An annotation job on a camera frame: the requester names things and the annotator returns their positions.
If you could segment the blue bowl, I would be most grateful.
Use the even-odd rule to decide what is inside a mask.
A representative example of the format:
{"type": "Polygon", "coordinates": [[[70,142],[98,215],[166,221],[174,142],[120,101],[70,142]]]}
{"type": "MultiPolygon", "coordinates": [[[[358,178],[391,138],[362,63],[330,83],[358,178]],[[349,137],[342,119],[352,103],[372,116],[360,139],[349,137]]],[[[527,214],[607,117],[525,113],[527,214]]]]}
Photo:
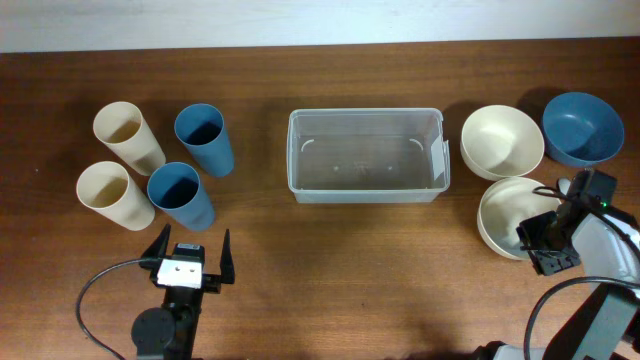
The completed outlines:
{"type": "Polygon", "coordinates": [[[544,109],[541,130],[551,159],[581,168],[614,158],[625,138],[624,124],[614,108],[584,92],[553,98],[544,109]]]}

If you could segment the cream bowl back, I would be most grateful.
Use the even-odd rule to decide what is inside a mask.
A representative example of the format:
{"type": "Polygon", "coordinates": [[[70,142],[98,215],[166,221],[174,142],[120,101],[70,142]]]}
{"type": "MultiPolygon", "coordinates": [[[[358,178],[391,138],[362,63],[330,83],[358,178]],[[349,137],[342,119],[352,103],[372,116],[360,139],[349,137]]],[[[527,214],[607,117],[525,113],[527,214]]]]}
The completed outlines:
{"type": "Polygon", "coordinates": [[[537,123],[523,111],[488,105],[465,120],[460,152],[474,174],[498,181],[532,172],[544,157],[545,141],[537,123]]]}

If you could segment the cream bowl front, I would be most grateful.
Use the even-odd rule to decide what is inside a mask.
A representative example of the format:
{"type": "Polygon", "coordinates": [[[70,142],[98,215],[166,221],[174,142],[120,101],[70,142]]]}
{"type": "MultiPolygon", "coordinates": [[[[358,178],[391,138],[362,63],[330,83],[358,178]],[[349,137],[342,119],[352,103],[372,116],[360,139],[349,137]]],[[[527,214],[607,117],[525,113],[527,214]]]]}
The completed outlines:
{"type": "Polygon", "coordinates": [[[495,253],[511,260],[528,260],[517,234],[519,224],[529,218],[555,211],[561,204],[557,198],[533,193],[542,183],[524,177],[505,178],[495,182],[483,194],[477,227],[484,243],[495,253]]]}

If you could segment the cream bowl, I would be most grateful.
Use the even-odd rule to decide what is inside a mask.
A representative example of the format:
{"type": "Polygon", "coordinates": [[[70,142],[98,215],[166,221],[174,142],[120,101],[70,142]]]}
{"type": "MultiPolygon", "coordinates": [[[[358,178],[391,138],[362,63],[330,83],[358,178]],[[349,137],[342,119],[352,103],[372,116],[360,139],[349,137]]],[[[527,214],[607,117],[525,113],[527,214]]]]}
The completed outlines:
{"type": "Polygon", "coordinates": [[[519,224],[529,218],[555,211],[561,204],[557,198],[533,193],[542,183],[524,177],[505,178],[495,182],[483,194],[477,227],[484,243],[495,253],[511,260],[528,260],[517,234],[519,224]]]}
{"type": "Polygon", "coordinates": [[[488,105],[465,120],[460,152],[474,174],[498,181],[532,172],[544,157],[545,141],[537,123],[523,111],[488,105]]]}

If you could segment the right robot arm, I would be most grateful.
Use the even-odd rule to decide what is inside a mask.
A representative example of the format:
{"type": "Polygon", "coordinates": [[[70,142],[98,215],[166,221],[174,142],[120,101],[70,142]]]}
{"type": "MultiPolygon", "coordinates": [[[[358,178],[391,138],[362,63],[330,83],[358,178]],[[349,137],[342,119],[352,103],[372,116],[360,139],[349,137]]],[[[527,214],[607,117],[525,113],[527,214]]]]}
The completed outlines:
{"type": "Polygon", "coordinates": [[[618,344],[639,346],[639,224],[612,204],[616,178],[593,168],[556,185],[537,186],[533,194],[559,206],[521,221],[516,233],[534,269],[550,276],[575,266],[585,274],[547,290],[536,302],[522,346],[494,341],[478,347],[475,359],[615,359],[618,344]],[[591,284],[584,303],[544,348],[531,336],[545,303],[566,288],[591,284]]]}

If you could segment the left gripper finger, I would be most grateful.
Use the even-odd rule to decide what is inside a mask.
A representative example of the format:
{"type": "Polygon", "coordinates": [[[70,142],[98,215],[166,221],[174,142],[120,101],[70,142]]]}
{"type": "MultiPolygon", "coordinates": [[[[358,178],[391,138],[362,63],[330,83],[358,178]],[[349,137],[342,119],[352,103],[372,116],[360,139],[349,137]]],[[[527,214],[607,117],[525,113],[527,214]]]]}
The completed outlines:
{"type": "Polygon", "coordinates": [[[163,258],[166,255],[167,246],[170,239],[171,225],[166,224],[158,237],[142,253],[142,258],[163,258]]]}
{"type": "Polygon", "coordinates": [[[230,230],[227,229],[225,231],[223,247],[220,257],[220,270],[221,270],[221,280],[220,282],[223,284],[234,284],[235,283],[235,268],[233,257],[231,253],[231,235],[230,230]]]}

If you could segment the clear plastic container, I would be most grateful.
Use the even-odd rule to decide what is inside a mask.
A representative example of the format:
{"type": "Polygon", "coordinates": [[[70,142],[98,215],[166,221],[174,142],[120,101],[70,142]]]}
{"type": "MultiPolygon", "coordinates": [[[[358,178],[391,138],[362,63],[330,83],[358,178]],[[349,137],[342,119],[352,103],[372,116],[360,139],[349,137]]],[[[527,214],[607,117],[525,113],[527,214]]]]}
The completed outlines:
{"type": "Polygon", "coordinates": [[[289,189],[302,204],[430,203],[451,184],[443,122],[435,108],[295,110],[289,189]]]}

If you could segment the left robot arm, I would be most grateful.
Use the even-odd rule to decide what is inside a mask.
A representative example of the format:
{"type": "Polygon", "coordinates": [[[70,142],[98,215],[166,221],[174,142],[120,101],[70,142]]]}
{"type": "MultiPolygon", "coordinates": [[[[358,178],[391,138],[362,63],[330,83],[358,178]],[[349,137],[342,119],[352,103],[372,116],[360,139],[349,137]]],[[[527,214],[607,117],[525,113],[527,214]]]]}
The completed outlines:
{"type": "Polygon", "coordinates": [[[204,272],[205,248],[178,243],[166,253],[171,226],[166,225],[143,252],[141,268],[150,272],[150,281],[165,291],[160,306],[140,313],[131,328],[138,359],[190,359],[197,332],[202,299],[218,294],[224,284],[235,283],[231,236],[226,231],[220,256],[220,272],[204,272]]]}

